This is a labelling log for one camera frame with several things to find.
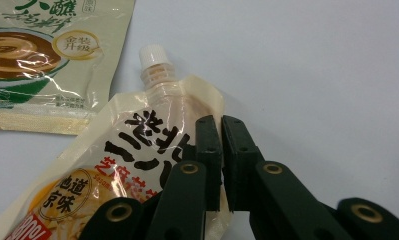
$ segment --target spout pouch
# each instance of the spout pouch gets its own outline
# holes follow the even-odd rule
[[[0,0],[0,129],[79,134],[109,100],[134,0]]]
[[[29,233],[36,239],[78,239],[108,200],[146,201],[162,190],[183,146],[195,144],[196,120],[213,115],[219,128],[223,108],[218,90],[195,76],[117,94],[0,216],[0,239]],[[221,196],[221,211],[207,214],[209,240],[220,239],[230,220]],[[34,234],[29,227],[37,226]]]

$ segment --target hole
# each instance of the hole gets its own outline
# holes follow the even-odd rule
[[[328,230],[323,228],[317,228],[314,231],[314,235],[321,240],[333,240],[334,236]]]
[[[283,172],[283,168],[281,168],[279,165],[274,164],[274,163],[268,163],[264,165],[264,171],[270,174],[280,174]]]
[[[208,147],[206,150],[208,150],[208,152],[215,152],[215,151],[217,151],[217,149],[214,148],[214,147]]]
[[[383,221],[382,215],[372,207],[365,204],[355,204],[351,206],[352,212],[359,218],[370,223]]]
[[[185,174],[193,174],[196,173],[197,171],[199,171],[199,167],[197,165],[194,164],[183,164],[181,165],[181,171]]]
[[[183,234],[178,228],[170,228],[164,234],[165,240],[180,240],[182,236]]]
[[[133,209],[127,203],[117,203],[106,211],[106,217],[111,222],[120,222],[130,217]]]

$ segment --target black printed characters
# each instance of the black printed characters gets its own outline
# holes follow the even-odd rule
[[[49,220],[59,220],[77,211],[91,191],[91,177],[77,169],[53,187],[43,201],[40,215]]]
[[[134,162],[134,167],[143,171],[152,170],[159,166],[160,163],[163,163],[164,168],[159,178],[162,188],[167,181],[173,163],[168,159],[135,159],[132,153],[145,150],[144,148],[147,148],[147,151],[156,151],[159,155],[163,155],[167,151],[172,151],[171,159],[175,162],[180,162],[181,152],[183,147],[186,146],[190,140],[190,136],[186,133],[177,136],[180,132],[177,126],[173,126],[172,129],[164,128],[161,131],[159,127],[163,123],[162,119],[156,117],[156,112],[154,110],[151,112],[143,111],[143,116],[135,113],[133,119],[125,121],[125,124],[135,126],[132,133],[120,132],[118,134],[118,137],[127,142],[128,145],[117,146],[111,141],[107,141],[104,149],[105,152],[121,156],[125,162]],[[176,139],[178,141],[176,147],[170,147]]]
[[[72,18],[77,15],[75,12],[76,0],[57,0],[52,5],[37,0],[28,0],[25,4],[21,4],[15,6],[16,11],[12,13],[2,13],[3,17],[21,21],[28,28],[55,28],[52,33],[71,24]],[[41,10],[34,8],[37,4]]]

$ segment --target white spout cap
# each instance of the white spout cap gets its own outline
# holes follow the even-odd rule
[[[167,63],[172,65],[167,58],[165,49],[158,44],[148,45],[140,49],[139,57],[142,65],[142,72],[157,64]]]

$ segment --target snack bag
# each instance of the snack bag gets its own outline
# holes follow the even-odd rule
[[[0,129],[78,134],[108,102],[134,0],[0,0]]]
[[[212,85],[189,76],[176,81],[159,45],[142,49],[146,91],[117,94],[53,165],[0,217],[0,239],[78,239],[105,202],[144,202],[160,192],[195,122],[213,115],[220,126],[223,98]],[[230,213],[209,212],[206,239],[220,239]]]

